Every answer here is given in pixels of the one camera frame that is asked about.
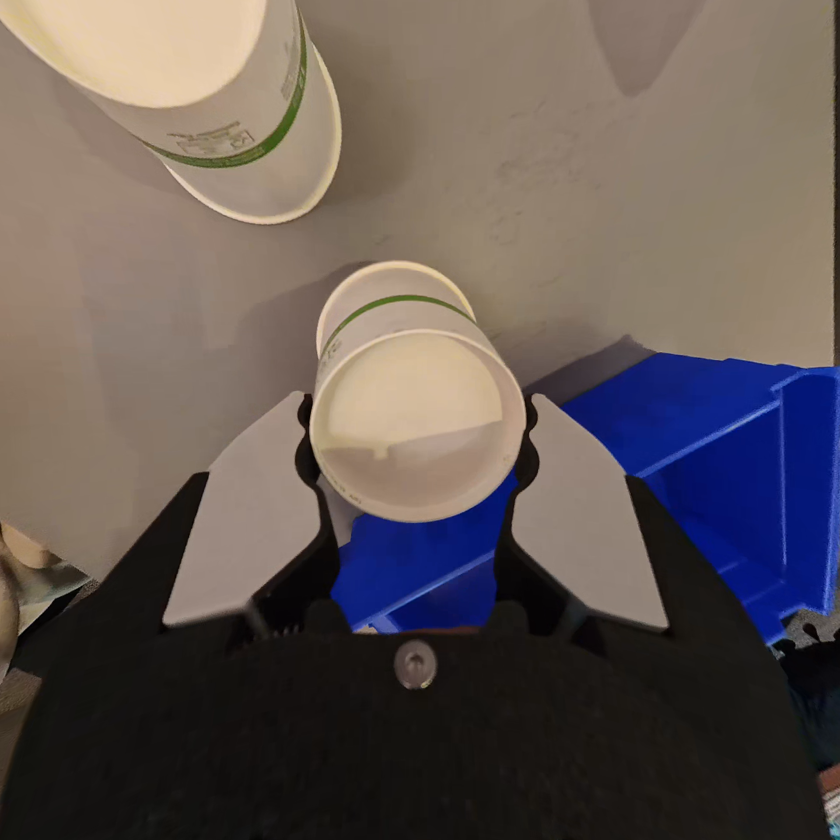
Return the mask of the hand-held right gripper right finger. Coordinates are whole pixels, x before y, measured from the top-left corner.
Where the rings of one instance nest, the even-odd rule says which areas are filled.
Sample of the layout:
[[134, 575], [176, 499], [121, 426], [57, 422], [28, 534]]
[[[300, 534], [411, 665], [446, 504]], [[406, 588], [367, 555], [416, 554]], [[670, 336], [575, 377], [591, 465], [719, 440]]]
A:
[[590, 617], [669, 628], [624, 468], [542, 394], [527, 426], [497, 541], [497, 601], [538, 636], [571, 637]]

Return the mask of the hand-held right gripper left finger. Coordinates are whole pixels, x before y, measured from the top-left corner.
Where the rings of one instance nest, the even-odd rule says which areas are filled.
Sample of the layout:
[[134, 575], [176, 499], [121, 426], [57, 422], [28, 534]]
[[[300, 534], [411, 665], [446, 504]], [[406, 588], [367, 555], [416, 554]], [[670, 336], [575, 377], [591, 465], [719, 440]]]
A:
[[309, 394], [291, 392], [210, 465], [166, 627], [227, 616], [294, 626], [329, 597], [339, 550], [310, 445], [311, 407]]

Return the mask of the white green striped paper cup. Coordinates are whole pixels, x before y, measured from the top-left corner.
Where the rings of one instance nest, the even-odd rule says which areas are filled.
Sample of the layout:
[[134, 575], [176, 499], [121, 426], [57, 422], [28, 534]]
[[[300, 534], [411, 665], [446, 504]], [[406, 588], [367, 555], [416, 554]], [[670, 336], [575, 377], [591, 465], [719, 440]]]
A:
[[326, 300], [316, 341], [311, 446], [350, 504], [430, 522], [478, 505], [511, 472], [522, 389], [445, 275], [406, 260], [363, 265]]
[[2, 24], [216, 213], [284, 224], [323, 199], [342, 124], [294, 1], [2, 1]]

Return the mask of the blue plastic bin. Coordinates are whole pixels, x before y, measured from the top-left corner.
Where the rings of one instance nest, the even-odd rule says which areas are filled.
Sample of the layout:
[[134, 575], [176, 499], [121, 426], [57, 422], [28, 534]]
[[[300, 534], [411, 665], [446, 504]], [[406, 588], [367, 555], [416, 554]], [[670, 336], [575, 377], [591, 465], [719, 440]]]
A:
[[[745, 607], [767, 644], [801, 610], [833, 608], [838, 555], [838, 369], [656, 353], [562, 405], [644, 480]], [[477, 625], [508, 478], [441, 521], [362, 515], [332, 598], [352, 629]]]

